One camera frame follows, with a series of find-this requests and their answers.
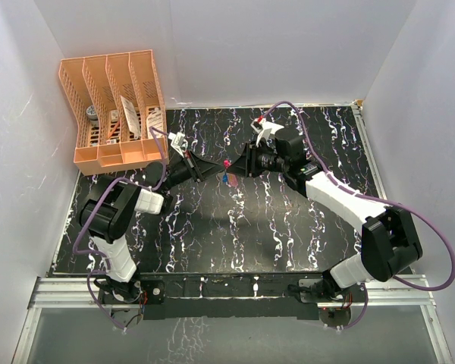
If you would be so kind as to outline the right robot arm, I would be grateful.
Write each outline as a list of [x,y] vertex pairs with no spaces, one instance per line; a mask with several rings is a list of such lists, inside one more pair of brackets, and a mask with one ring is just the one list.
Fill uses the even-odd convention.
[[285,129],[261,133],[246,143],[227,172],[258,177],[265,171],[282,174],[286,185],[349,223],[361,237],[360,253],[322,274],[305,292],[318,298],[342,300],[350,287],[366,281],[385,282],[422,257],[422,246],[411,214],[383,202],[362,199],[355,190],[340,188],[307,155],[303,137]]

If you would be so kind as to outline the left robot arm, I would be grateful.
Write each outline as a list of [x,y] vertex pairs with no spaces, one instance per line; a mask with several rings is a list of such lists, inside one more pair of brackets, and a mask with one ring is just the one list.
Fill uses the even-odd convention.
[[170,207],[170,190],[183,182],[204,181],[224,171],[222,164],[211,162],[187,150],[169,164],[153,162],[146,167],[146,186],[124,178],[102,175],[84,200],[78,215],[86,232],[106,264],[105,283],[98,284],[124,302],[140,297],[141,283],[137,266],[127,246],[126,233],[134,213],[160,215]]

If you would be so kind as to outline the white labelled packet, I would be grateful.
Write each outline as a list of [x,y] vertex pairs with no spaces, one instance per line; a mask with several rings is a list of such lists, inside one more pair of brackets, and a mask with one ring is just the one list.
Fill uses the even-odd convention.
[[148,109],[146,129],[148,138],[150,139],[152,138],[152,133],[150,132],[151,127],[155,128],[156,130],[160,130],[161,132],[165,131],[163,113],[162,110],[158,107]]

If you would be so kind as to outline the white paper packet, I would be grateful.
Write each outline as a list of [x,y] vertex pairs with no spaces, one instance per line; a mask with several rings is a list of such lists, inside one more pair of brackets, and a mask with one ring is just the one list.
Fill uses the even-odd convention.
[[121,104],[127,121],[128,130],[133,134],[135,139],[139,139],[141,137],[140,119],[133,103],[129,99],[121,96]]

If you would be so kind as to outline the orange pen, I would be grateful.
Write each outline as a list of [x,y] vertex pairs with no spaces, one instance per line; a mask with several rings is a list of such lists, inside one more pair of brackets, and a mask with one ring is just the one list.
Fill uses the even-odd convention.
[[110,140],[114,134],[117,132],[117,130],[120,128],[121,126],[121,121],[118,120],[114,126],[110,129],[110,131],[108,132],[108,136],[107,136],[107,139]]

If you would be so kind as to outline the orange file organizer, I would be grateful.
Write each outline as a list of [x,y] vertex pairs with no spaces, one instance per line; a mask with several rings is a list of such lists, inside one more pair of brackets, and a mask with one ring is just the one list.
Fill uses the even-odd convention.
[[[153,50],[66,58],[61,60],[58,76],[77,121],[74,164],[82,174],[144,168],[169,157],[166,107]],[[121,96],[135,107],[140,119],[139,139],[128,130]],[[97,122],[86,117],[90,105],[96,110]],[[148,109],[156,107],[162,110],[165,131],[151,127],[150,139],[146,118]],[[121,126],[108,140],[108,132],[118,120]]]

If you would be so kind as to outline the round tin in organizer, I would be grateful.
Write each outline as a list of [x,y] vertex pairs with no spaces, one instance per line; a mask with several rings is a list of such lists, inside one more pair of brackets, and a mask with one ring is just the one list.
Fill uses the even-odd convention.
[[93,105],[90,105],[86,108],[86,117],[91,121],[91,122],[97,122],[99,120],[98,115],[96,114],[96,110]]

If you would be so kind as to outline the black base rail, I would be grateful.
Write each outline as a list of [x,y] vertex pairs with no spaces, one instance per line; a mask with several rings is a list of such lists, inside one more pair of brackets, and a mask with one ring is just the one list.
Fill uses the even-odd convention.
[[317,320],[322,312],[348,323],[366,295],[359,286],[336,291],[321,275],[137,275],[130,283],[94,280],[103,305],[132,305],[143,320],[278,318]]

